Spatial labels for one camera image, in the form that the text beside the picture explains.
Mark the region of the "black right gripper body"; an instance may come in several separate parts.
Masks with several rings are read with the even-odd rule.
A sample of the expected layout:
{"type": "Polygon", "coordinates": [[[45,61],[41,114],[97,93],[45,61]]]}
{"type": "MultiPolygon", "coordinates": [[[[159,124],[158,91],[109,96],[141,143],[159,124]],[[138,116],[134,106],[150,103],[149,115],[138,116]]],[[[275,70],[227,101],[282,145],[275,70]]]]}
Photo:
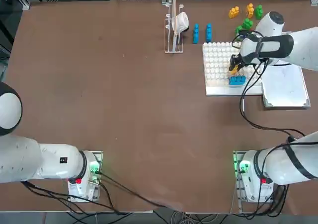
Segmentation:
{"type": "Polygon", "coordinates": [[[243,67],[246,66],[246,64],[244,63],[244,61],[243,61],[243,59],[242,59],[242,57],[241,57],[240,54],[237,54],[237,55],[233,54],[233,55],[231,55],[231,60],[233,60],[233,61],[235,62],[235,66],[236,66],[238,63],[243,63],[243,67]]]}

